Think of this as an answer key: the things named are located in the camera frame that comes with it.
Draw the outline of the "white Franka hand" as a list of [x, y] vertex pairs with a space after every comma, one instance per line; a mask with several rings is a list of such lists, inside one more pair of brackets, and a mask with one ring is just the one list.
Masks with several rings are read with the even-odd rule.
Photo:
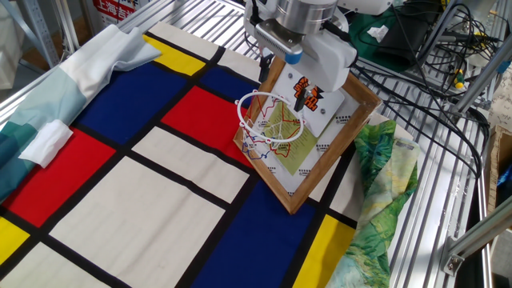
[[[339, 89], [346, 81], [357, 51], [334, 34], [308, 34], [301, 42], [303, 54], [298, 72], [325, 92]], [[264, 83], [269, 76], [274, 54], [260, 57], [258, 80]], [[300, 112], [306, 101], [307, 89], [296, 93], [294, 111]]]

